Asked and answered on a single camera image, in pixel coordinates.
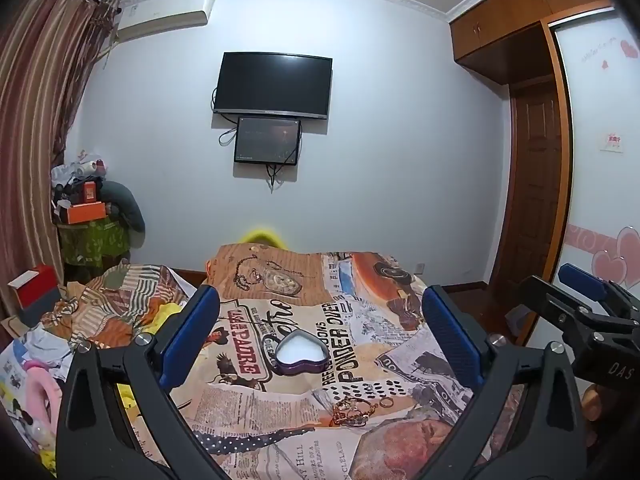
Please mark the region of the orange box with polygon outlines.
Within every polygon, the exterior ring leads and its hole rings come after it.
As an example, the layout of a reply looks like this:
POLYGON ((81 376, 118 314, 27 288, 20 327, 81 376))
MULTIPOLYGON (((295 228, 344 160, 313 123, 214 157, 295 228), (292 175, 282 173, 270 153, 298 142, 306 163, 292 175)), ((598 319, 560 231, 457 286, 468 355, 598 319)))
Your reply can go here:
POLYGON ((72 205, 61 209, 62 221, 70 226, 101 220, 106 216, 106 206, 102 202, 72 205))

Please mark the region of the wooden overhead cabinet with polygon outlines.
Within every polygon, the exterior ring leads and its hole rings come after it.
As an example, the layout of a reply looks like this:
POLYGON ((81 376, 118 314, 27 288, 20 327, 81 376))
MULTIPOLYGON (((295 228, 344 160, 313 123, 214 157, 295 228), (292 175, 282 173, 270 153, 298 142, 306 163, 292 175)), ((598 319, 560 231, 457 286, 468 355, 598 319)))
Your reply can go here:
POLYGON ((454 62, 496 84, 552 73, 542 21, 602 0, 484 0, 450 24, 454 62))

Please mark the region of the small black wall monitor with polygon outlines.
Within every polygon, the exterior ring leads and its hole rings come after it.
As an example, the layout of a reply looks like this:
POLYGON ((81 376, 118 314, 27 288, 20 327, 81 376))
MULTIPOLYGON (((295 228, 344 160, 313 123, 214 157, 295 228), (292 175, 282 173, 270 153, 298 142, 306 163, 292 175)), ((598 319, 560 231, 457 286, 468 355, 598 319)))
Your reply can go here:
POLYGON ((283 117, 241 116, 234 144, 238 164, 296 166, 302 123, 283 117))

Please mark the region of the grey plush pillow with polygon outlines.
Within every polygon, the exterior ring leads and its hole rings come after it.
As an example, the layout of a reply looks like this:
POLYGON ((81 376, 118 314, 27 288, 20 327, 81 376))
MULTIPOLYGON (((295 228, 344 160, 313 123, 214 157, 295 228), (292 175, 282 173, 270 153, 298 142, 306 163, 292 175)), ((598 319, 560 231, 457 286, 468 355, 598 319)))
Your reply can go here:
POLYGON ((117 210, 117 217, 128 229, 131 247, 141 248, 146 237, 146 225, 134 194, 121 183, 105 180, 101 188, 101 198, 117 210))

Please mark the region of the brown wooden door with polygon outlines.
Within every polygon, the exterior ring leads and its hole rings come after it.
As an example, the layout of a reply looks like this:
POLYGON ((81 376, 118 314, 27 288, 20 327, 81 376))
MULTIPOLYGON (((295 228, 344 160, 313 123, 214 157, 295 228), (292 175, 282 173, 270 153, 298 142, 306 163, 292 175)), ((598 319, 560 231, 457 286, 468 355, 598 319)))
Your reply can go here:
POLYGON ((506 223, 491 288, 510 302, 521 280, 544 272, 560 192, 558 92, 551 80, 511 91, 512 156, 506 223))

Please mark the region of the yellow round object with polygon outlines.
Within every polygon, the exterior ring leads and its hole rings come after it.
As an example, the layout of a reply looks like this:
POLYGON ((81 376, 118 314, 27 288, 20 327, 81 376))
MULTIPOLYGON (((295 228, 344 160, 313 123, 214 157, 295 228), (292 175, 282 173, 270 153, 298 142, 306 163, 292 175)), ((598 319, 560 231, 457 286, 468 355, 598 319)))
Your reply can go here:
POLYGON ((261 244, 279 249, 288 249, 288 245, 275 232, 268 229, 254 229, 240 239, 241 243, 261 244))

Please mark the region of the purple heart-shaped tin box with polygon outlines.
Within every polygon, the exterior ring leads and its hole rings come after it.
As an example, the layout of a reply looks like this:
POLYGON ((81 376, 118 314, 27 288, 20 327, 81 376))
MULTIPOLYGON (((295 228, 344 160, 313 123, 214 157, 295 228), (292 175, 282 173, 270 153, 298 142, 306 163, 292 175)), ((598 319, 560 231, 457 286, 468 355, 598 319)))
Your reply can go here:
POLYGON ((284 376, 321 374, 330 362, 328 347, 306 330, 294 330, 274 350, 274 370, 284 376))

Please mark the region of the yellow cloth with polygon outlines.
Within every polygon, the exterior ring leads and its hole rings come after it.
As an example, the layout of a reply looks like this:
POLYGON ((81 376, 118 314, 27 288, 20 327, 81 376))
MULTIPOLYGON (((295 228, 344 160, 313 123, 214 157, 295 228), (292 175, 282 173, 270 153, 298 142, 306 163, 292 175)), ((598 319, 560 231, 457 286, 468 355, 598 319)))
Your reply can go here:
POLYGON ((117 389, 127 417, 129 420, 135 420, 139 416, 140 410, 130 385, 118 384, 117 389))

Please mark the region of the white air conditioner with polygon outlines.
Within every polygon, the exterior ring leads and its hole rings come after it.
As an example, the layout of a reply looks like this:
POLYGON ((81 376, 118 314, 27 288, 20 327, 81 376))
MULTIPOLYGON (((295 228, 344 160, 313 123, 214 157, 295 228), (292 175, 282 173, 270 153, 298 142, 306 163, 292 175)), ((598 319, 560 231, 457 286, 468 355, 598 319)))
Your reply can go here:
POLYGON ((122 9, 116 38, 119 42, 161 32, 205 26, 215 0, 145 0, 122 9))

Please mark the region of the green patterned cloth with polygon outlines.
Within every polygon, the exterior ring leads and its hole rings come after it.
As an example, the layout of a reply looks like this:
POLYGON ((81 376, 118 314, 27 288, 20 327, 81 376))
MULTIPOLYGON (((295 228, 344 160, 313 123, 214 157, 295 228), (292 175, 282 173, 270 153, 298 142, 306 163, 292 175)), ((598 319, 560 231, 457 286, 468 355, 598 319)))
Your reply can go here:
POLYGON ((126 256, 130 248, 128 230, 109 218, 59 224, 58 235, 63 262, 69 266, 102 268, 105 258, 126 256))

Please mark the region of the black wall television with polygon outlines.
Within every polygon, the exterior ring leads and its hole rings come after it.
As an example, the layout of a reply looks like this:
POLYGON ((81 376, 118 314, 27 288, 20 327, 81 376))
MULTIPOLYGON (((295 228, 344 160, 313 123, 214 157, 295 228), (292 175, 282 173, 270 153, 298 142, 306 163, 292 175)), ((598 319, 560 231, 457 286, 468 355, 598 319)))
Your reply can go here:
POLYGON ((221 61, 213 111, 326 119, 332 75, 332 58, 226 52, 221 61))

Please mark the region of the pink plush toy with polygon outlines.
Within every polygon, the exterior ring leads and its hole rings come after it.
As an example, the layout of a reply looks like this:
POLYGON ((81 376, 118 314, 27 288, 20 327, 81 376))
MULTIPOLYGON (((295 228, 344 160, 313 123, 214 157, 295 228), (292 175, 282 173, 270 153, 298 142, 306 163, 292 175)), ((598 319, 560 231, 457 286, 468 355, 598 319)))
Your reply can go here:
POLYGON ((42 422, 51 434, 56 434, 62 404, 62 389, 41 362, 29 360, 24 370, 26 372, 26 411, 32 418, 42 422))

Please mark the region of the striped red curtain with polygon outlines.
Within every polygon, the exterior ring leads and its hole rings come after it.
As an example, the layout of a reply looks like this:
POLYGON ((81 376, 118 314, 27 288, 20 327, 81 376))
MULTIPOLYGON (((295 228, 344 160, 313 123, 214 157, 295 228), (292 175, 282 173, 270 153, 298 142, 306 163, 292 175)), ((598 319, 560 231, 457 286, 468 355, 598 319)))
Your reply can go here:
POLYGON ((114 30, 117 0, 26 0, 1 32, 1 315, 20 305, 9 282, 38 263, 63 271, 51 214, 93 65, 114 30))

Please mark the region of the white sliding wardrobe door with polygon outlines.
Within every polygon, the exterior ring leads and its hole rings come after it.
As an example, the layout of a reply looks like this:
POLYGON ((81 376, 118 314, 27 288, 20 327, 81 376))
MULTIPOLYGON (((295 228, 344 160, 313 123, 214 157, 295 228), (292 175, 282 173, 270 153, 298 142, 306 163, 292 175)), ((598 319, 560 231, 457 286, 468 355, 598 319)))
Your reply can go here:
POLYGON ((570 116, 560 261, 639 292, 639 45, 613 9, 551 25, 570 116))

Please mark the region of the striped patchwork quilt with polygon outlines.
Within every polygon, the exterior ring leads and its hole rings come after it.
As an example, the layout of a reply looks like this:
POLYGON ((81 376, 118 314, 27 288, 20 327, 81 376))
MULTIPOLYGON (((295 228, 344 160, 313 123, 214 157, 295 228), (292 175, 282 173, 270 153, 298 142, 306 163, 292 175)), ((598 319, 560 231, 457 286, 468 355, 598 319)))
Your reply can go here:
POLYGON ((194 292, 168 266, 119 263, 86 284, 67 283, 40 323, 72 347, 83 340, 99 348, 126 346, 194 292))

